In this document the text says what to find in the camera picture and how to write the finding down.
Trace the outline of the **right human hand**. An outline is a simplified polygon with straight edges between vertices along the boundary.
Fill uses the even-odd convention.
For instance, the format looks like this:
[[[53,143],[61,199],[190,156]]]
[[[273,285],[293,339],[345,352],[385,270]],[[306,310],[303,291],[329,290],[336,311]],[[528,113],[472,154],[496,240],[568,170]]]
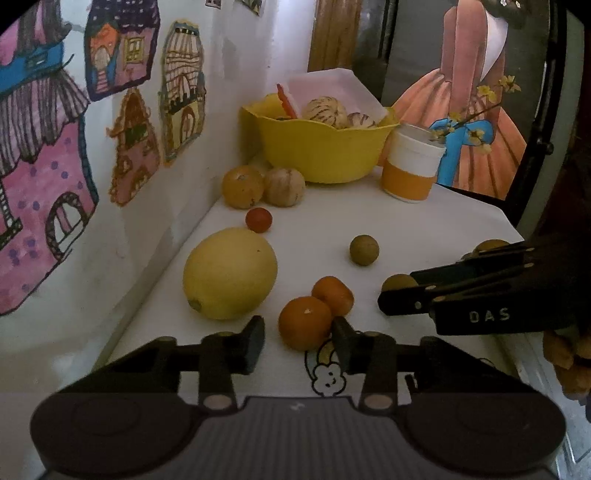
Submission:
[[[583,401],[590,395],[590,335],[545,332],[543,356],[567,398]]]

